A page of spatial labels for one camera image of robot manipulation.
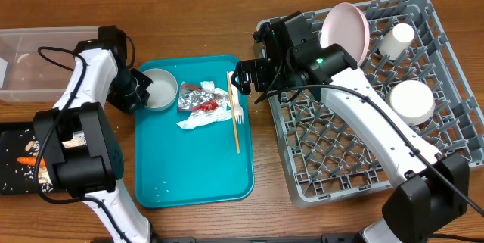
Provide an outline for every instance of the carrot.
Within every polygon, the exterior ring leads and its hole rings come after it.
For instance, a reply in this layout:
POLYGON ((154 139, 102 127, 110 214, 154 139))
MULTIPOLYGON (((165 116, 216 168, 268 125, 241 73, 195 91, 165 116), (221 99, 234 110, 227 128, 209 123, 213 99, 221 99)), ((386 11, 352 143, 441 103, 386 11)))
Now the carrot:
MULTIPOLYGON (((26 164, 26 165, 29 165, 29 166, 32 166, 32 167, 36 165, 36 160, 37 160, 37 157, 19 157, 19 158, 17 158, 17 162, 19 162, 21 164, 26 164)), ((44 158, 42 158, 40 160, 40 167, 45 167, 44 158)))

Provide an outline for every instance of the teal tray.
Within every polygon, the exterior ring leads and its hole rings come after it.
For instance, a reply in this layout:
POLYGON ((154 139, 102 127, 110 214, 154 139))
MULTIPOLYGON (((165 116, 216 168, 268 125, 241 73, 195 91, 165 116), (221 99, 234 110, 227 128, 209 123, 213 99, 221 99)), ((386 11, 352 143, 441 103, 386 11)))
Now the teal tray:
MULTIPOLYGON (((179 86, 212 80, 228 90, 226 73, 238 59, 231 55, 149 61, 140 71, 169 71, 179 86)), ((147 208, 161 208, 245 198, 254 186, 252 142, 247 98, 240 95, 244 123, 237 125, 237 154, 231 120, 192 130, 176 124, 188 118, 175 103, 164 111, 136 112, 135 195, 147 208)))

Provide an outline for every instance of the aluminum foil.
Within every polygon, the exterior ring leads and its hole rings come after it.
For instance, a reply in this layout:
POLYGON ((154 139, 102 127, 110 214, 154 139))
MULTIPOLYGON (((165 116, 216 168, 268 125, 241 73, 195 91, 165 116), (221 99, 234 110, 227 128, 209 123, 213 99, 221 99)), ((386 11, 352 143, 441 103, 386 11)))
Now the aluminum foil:
POLYGON ((219 89, 204 89, 183 82, 180 87, 180 96, 178 97, 178 111, 193 111, 202 104, 211 101, 217 104, 214 108, 227 104, 228 96, 218 93, 217 90, 219 89))

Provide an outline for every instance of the wooden table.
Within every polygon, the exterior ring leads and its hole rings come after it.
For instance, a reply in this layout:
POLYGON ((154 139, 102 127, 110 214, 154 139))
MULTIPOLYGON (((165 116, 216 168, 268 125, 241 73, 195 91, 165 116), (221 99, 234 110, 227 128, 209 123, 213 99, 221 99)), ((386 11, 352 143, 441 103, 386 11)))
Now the wooden table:
MULTIPOLYGON (((229 53, 253 58, 250 35, 266 18, 295 10, 367 0, 0 0, 0 28, 116 24, 136 44, 136 67, 153 59, 229 53)), ((484 0, 432 0, 479 104, 484 106, 484 0)), ((0 121, 28 121, 51 104, 2 104, 0 121)), ((141 212, 166 237, 319 236, 356 232, 381 218, 391 191, 300 210, 287 192, 268 102, 250 104, 256 186, 242 201, 141 212)), ((124 180, 132 197, 135 118, 109 104, 126 159, 124 180)), ((470 197, 484 206, 484 171, 470 177, 470 197)), ((483 219, 469 207, 441 232, 484 237, 483 219)), ((36 195, 0 197, 1 242, 85 242, 108 237, 84 205, 51 205, 36 195)))

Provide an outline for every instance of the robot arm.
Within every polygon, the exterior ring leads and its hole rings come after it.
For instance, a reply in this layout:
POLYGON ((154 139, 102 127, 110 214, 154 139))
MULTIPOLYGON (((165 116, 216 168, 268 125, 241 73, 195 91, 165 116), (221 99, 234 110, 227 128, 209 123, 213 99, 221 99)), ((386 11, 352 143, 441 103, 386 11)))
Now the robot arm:
POLYGON ((321 48, 300 12, 264 23, 254 33, 254 39, 263 43, 265 58, 237 64, 231 81, 240 92, 250 93, 250 84, 254 83, 257 92, 264 92, 256 101, 259 102, 278 93, 268 92, 270 90, 302 90, 299 87, 312 85, 308 87, 312 96, 351 126, 378 159, 395 188, 383 206, 383 219, 350 236, 348 241, 336 237, 334 242, 422 243, 465 213, 466 201, 429 171, 389 121, 368 102, 378 106, 420 151, 420 156, 464 194, 469 185, 466 161, 459 154, 444 157, 411 130, 373 90, 364 72, 344 48, 339 45, 321 48), (360 96, 337 88, 357 92, 360 96))
MULTIPOLYGON (((119 143, 107 118, 104 104, 108 100, 130 114, 146 105, 146 88, 151 79, 126 66, 126 35, 115 26, 100 27, 97 39, 80 42, 75 50, 87 63, 79 91, 57 130, 47 144, 45 164, 56 188, 65 188, 73 198, 81 198, 99 217, 117 242, 155 242, 149 221, 141 215, 123 182, 124 163, 119 143), (65 148, 61 142, 83 134, 85 145, 65 148)), ((38 140, 45 139, 59 110, 66 107, 82 72, 82 61, 76 66, 67 89, 50 111, 34 117, 38 140)))

